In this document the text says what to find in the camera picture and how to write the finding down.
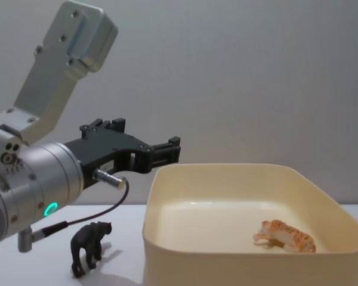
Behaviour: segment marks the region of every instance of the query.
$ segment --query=black cable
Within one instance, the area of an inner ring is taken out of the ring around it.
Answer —
[[[128,180],[125,181],[125,185],[126,185],[126,190],[125,190],[124,195],[122,196],[122,198],[114,206],[112,206],[111,208],[109,208],[107,210],[104,210],[103,212],[94,214],[92,216],[88,216],[88,217],[84,217],[83,219],[78,219],[78,220],[74,220],[72,222],[68,222],[67,223],[68,226],[69,225],[75,225],[76,223],[80,223],[80,222],[85,222],[85,221],[90,220],[90,219],[95,219],[96,217],[102,216],[102,215],[104,215],[104,214],[106,214],[108,212],[111,212],[115,208],[119,207],[126,200],[127,195],[129,193],[130,184],[129,184]]]
[[[125,190],[124,195],[111,208],[104,210],[103,212],[94,214],[92,216],[87,216],[82,219],[73,220],[72,222],[63,221],[63,222],[56,223],[55,225],[47,226],[46,228],[42,228],[41,231],[44,233],[44,237],[48,237],[51,234],[55,234],[56,232],[61,231],[62,229],[67,228],[70,225],[75,225],[80,222],[86,222],[87,220],[95,219],[95,218],[105,215],[106,213],[111,212],[115,208],[119,207],[126,200],[127,195],[129,194],[130,184],[129,184],[128,180],[125,181],[125,185],[126,185],[126,190]]]

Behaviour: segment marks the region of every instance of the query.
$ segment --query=toy tiger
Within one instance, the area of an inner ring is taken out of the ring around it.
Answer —
[[[259,233],[254,234],[253,239],[255,242],[259,240],[278,240],[284,243],[284,249],[287,252],[316,252],[316,245],[310,235],[278,219],[263,221]]]

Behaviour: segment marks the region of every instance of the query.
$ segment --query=animal figurine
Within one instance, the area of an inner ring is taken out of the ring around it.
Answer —
[[[86,263],[90,269],[94,269],[97,265],[92,262],[92,258],[100,261],[102,258],[101,240],[112,231],[112,224],[109,222],[90,223],[83,226],[70,241],[70,250],[72,251],[73,264],[72,271],[76,278],[85,275],[85,271],[81,264],[79,251],[81,248],[86,251]]]
[[[278,240],[284,243],[284,249],[287,252],[316,252],[316,245],[310,235],[278,219],[263,221],[259,233],[254,234],[253,239],[255,242],[259,240]]]

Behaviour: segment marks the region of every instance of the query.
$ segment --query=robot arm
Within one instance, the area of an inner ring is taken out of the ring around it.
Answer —
[[[60,7],[14,106],[0,113],[0,162],[13,164],[56,126],[78,80],[103,65],[118,34],[103,10],[68,1]]]
[[[0,241],[19,233],[21,252],[67,227],[32,233],[30,226],[74,202],[83,189],[97,182],[121,188],[124,179],[112,174],[149,173],[178,162],[180,138],[148,145],[124,134],[124,119],[83,125],[81,138],[66,144],[33,145],[54,129],[77,81],[101,68],[117,34],[101,9],[63,3],[35,49],[14,106],[0,114]]]

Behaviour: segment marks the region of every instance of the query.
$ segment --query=cable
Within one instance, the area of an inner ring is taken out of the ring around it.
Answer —
[[[127,195],[129,193],[130,184],[129,184],[128,180],[125,181],[125,185],[126,185],[126,190],[125,190],[124,195],[122,196],[122,198],[114,206],[112,206],[111,208],[109,208],[107,210],[104,210],[103,212],[94,214],[92,216],[88,216],[88,217],[84,217],[83,219],[78,219],[78,220],[73,220],[72,222],[68,222],[67,223],[68,226],[69,225],[75,225],[76,223],[80,223],[80,222],[85,222],[85,221],[90,220],[90,219],[95,219],[96,217],[102,216],[102,215],[104,215],[104,214],[106,214],[108,212],[111,212],[115,208],[119,207],[126,200]]]
[[[47,226],[46,228],[42,228],[42,229],[40,229],[39,231],[36,231],[33,234],[33,242],[36,242],[36,241],[41,240],[41,239],[43,239],[45,237],[48,237],[51,234],[55,234],[56,232],[61,231],[62,229],[67,228],[70,225],[75,225],[75,224],[80,223],[80,222],[86,222],[87,220],[95,219],[95,218],[97,218],[99,216],[105,215],[106,213],[111,212],[112,210],[116,209],[117,207],[119,207],[126,200],[127,195],[129,194],[130,184],[129,184],[128,180],[125,181],[125,185],[126,185],[126,190],[125,190],[124,195],[111,208],[109,208],[107,210],[104,210],[103,212],[94,214],[92,216],[84,217],[82,219],[73,220],[71,222],[63,221],[63,222],[56,223],[55,225]]]

